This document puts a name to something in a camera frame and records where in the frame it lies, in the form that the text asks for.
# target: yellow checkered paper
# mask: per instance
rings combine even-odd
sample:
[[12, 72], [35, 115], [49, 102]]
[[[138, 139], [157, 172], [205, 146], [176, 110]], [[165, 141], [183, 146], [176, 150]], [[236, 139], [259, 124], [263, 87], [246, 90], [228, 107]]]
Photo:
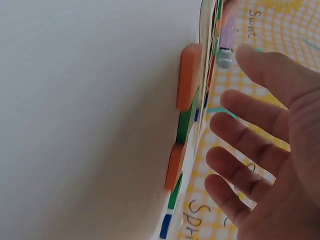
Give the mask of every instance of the yellow checkered paper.
[[[236, 49], [247, 43], [264, 52], [283, 53], [302, 65], [319, 71], [320, 67], [320, 1], [318, 0], [246, 0], [237, 10]], [[228, 89], [239, 90], [266, 102], [279, 102], [263, 87], [252, 83], [238, 67], [236, 61], [228, 70], [215, 69], [209, 108], [218, 108], [221, 94]], [[212, 114], [205, 117], [208, 123]], [[271, 137], [261, 129], [246, 123], [279, 146], [289, 146]], [[202, 135], [184, 203], [184, 223], [179, 240], [235, 240], [236, 227], [208, 196], [204, 182], [212, 174], [206, 164], [206, 154], [213, 146], [222, 146], [240, 161], [273, 181], [273, 176], [255, 166], [247, 157], [230, 147], [207, 128]], [[240, 199], [250, 207], [254, 204], [235, 189]]]

